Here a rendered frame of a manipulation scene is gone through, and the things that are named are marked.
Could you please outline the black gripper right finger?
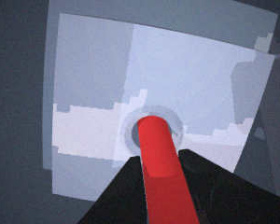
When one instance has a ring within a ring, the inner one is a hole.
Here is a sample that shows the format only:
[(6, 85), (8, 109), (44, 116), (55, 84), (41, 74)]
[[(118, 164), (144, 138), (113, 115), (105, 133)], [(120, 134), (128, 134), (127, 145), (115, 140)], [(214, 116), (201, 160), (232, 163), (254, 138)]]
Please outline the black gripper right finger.
[(280, 224), (280, 197), (189, 149), (177, 157), (200, 224)]

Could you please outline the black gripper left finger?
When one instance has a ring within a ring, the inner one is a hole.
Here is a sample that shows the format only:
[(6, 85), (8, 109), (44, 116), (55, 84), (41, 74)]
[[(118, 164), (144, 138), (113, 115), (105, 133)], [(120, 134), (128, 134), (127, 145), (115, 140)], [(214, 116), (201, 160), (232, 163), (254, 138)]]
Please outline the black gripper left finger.
[(147, 224), (141, 157), (130, 157), (77, 224)]

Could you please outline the red peg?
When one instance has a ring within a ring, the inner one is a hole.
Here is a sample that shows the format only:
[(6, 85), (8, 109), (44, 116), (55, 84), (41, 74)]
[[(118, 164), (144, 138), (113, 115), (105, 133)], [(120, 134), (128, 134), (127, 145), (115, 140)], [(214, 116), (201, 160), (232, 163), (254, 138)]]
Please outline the red peg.
[(173, 143), (169, 124), (160, 116), (137, 120), (148, 224), (200, 224), (186, 178)]

